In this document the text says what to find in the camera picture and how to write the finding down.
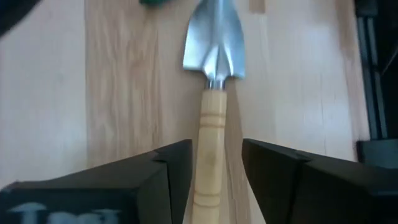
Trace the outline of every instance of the metal ferrule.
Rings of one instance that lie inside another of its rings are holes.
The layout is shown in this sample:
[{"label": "metal ferrule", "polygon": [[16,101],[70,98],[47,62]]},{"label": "metal ferrule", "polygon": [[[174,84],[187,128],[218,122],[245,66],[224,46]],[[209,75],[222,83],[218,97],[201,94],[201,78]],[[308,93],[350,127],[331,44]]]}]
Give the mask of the metal ferrule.
[{"label": "metal ferrule", "polygon": [[207,80],[206,89],[208,90],[224,90],[225,81],[224,80]]}]

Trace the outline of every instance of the wooden table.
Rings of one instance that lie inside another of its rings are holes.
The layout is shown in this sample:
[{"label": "wooden table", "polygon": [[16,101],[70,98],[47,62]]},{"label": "wooden table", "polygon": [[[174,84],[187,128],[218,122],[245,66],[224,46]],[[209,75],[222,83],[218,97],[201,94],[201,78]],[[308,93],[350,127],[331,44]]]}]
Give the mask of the wooden table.
[{"label": "wooden table", "polygon": [[[205,79],[182,70],[197,0],[43,0],[0,40],[0,186],[195,142]],[[236,0],[221,223],[264,223],[242,138],[355,160],[368,122],[351,0]],[[186,223],[189,223],[190,203]]]}]

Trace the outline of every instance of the wooden handle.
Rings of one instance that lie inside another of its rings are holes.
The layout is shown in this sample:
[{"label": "wooden handle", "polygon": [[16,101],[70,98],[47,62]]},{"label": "wooden handle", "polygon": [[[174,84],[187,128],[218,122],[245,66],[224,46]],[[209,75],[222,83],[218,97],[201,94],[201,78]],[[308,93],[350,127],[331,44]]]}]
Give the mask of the wooden handle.
[{"label": "wooden handle", "polygon": [[218,224],[224,160],[226,92],[205,90],[201,101],[192,224]]}]

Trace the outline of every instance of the light wood surface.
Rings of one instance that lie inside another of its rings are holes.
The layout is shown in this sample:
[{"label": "light wood surface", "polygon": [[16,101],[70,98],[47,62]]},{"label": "light wood surface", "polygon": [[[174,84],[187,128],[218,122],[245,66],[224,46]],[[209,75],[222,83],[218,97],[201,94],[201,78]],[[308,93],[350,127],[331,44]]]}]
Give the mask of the light wood surface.
[{"label": "light wood surface", "polygon": [[193,224],[219,224],[226,103],[225,91],[205,90],[202,94],[193,191]]},{"label": "light wood surface", "polygon": [[[0,186],[186,138],[196,145],[205,78],[182,70],[182,53],[197,3],[43,0],[2,37]],[[264,219],[244,175],[242,138],[355,160],[354,143],[369,132],[351,0],[236,7],[247,78],[226,87],[220,223],[257,224]]]}]

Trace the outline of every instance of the green object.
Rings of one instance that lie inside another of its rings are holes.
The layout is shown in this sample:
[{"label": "green object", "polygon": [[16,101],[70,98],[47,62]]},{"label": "green object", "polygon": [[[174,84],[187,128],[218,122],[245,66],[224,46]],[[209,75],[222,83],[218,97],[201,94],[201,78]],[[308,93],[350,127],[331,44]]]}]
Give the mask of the green object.
[{"label": "green object", "polygon": [[159,6],[169,0],[139,0],[139,2],[143,5],[147,6]]}]

